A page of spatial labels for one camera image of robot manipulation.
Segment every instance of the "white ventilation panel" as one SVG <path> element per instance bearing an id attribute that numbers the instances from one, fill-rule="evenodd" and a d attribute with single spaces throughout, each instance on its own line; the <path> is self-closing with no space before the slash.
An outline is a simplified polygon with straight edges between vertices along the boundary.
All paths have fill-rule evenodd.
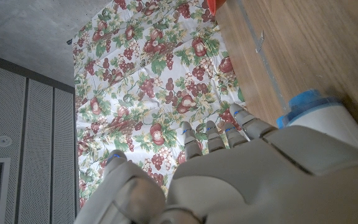
<path id="1" fill-rule="evenodd" d="M 55 89 L 52 223 L 75 218 L 75 150 L 73 95 Z"/>
<path id="2" fill-rule="evenodd" d="M 53 88 L 29 80 L 18 223 L 49 223 L 52 103 Z"/>
<path id="3" fill-rule="evenodd" d="M 12 139 L 0 147 L 0 158 L 10 158 L 5 223 L 13 223 L 16 206 L 17 175 L 21 149 L 25 78 L 0 68 L 0 136 Z"/>

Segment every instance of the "wooden table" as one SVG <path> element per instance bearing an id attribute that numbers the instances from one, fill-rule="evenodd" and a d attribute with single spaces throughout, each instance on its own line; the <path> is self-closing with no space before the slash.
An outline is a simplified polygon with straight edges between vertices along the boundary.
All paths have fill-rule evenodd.
<path id="1" fill-rule="evenodd" d="M 216 17 L 251 113 L 275 124 L 315 88 L 358 122 L 358 1 L 227 0 Z"/>

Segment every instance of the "wall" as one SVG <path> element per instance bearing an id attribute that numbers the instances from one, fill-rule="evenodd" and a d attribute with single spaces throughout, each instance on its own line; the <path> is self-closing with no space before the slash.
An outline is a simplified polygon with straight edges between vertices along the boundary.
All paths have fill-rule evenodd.
<path id="1" fill-rule="evenodd" d="M 72 92 L 0 59 L 0 223 L 73 223 Z"/>

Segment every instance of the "gray robotic palm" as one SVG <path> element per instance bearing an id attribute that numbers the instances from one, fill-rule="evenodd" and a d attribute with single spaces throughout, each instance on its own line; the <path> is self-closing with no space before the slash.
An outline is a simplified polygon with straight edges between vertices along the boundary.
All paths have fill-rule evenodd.
<path id="1" fill-rule="evenodd" d="M 236 104 L 230 112 L 246 138 L 226 123 L 226 149 L 208 121 L 204 156 L 183 123 L 186 162 L 167 198 L 123 152 L 110 153 L 75 223 L 358 223 L 358 149 L 301 126 L 277 130 Z"/>

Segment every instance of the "floral tablecloth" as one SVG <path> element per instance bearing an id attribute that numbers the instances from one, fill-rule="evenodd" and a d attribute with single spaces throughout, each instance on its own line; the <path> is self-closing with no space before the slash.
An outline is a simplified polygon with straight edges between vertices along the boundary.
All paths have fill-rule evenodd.
<path id="1" fill-rule="evenodd" d="M 181 122 L 206 154 L 205 123 L 222 133 L 230 104 L 245 106 L 206 1 L 114 0 L 75 35 L 73 56 L 81 207 L 113 149 L 166 193 L 185 161 Z"/>

